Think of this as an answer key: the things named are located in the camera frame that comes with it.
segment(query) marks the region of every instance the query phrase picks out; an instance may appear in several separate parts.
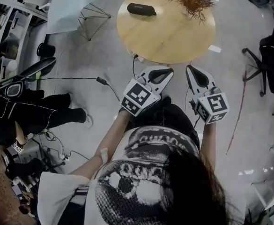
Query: black speaker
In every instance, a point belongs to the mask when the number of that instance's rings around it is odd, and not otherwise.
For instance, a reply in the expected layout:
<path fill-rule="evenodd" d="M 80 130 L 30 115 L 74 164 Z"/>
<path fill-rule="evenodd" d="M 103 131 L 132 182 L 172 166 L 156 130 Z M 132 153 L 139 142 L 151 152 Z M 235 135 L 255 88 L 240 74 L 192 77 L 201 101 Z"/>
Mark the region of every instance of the black speaker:
<path fill-rule="evenodd" d="M 156 16 L 156 12 L 154 7 L 137 4 L 137 3 L 130 3 L 127 5 L 127 10 L 129 13 L 143 15 L 143 16 Z"/>

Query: black plug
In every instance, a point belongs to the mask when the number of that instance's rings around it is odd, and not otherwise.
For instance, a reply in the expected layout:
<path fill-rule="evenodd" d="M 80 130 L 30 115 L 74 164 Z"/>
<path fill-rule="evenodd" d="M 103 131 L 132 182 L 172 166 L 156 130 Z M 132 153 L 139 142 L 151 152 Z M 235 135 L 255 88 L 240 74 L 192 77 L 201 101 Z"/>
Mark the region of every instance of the black plug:
<path fill-rule="evenodd" d="M 103 85 L 108 85 L 107 81 L 104 80 L 103 78 L 101 77 L 97 77 L 96 81 L 98 81 L 99 83 L 103 84 Z"/>

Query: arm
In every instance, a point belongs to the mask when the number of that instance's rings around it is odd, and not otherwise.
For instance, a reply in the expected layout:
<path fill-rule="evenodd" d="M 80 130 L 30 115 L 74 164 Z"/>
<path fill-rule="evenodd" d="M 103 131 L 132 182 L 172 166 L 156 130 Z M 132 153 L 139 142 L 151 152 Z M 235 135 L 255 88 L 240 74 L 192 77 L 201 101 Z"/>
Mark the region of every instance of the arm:
<path fill-rule="evenodd" d="M 16 140 L 19 142 L 19 144 L 24 145 L 27 142 L 27 139 L 25 138 L 23 134 L 23 130 L 19 126 L 19 124 L 15 121 L 15 129 L 16 129 Z"/>
<path fill-rule="evenodd" d="M 120 140 L 122 139 L 122 136 L 124 134 L 124 131 L 126 129 L 126 126 L 131 118 L 131 114 L 124 110 L 121 111 L 117 118 L 115 119 L 114 123 L 110 127 L 107 134 L 104 136 L 103 140 L 99 144 L 95 155 L 85 164 L 71 172 L 72 175 L 80 175 L 83 177 L 86 177 L 88 179 L 91 179 L 93 174 L 100 168 L 100 166 L 103 164 L 103 161 L 101 159 L 100 150 L 104 148 L 108 148 L 108 161 L 112 158 Z"/>
<path fill-rule="evenodd" d="M 216 123 L 204 126 L 200 152 L 210 162 L 213 170 L 216 165 Z"/>

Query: chair leg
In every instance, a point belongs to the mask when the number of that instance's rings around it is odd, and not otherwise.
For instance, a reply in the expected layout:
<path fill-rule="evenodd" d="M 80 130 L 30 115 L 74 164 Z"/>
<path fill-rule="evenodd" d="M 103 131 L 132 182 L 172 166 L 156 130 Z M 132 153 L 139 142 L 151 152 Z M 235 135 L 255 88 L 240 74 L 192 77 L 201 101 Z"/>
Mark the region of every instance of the chair leg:
<path fill-rule="evenodd" d="M 261 70 L 257 70 L 251 76 L 249 76 L 249 77 L 243 77 L 243 82 L 247 82 L 247 81 L 251 80 L 252 78 L 254 78 L 257 75 L 259 75 L 261 72 L 262 72 Z"/>
<path fill-rule="evenodd" d="M 248 52 L 252 56 L 257 65 L 262 63 L 252 51 L 250 51 L 248 48 L 243 48 L 242 53 L 245 54 L 246 52 Z"/>
<path fill-rule="evenodd" d="M 263 71 L 262 75 L 263 75 L 263 90 L 264 91 L 260 91 L 259 92 L 259 94 L 260 94 L 261 97 L 265 96 L 265 94 L 266 94 L 266 87 L 267 87 L 266 72 Z"/>

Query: graphic print t-shirt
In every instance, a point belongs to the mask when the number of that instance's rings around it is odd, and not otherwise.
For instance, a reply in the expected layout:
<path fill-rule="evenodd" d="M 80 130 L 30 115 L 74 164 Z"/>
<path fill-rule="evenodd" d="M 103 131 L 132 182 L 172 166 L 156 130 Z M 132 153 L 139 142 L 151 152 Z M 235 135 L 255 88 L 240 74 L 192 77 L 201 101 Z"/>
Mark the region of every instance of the graphic print t-shirt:
<path fill-rule="evenodd" d="M 146 126 L 125 133 L 112 161 L 89 183 L 85 225 L 152 225 L 163 211 L 163 166 L 171 145 L 198 153 L 186 135 Z"/>

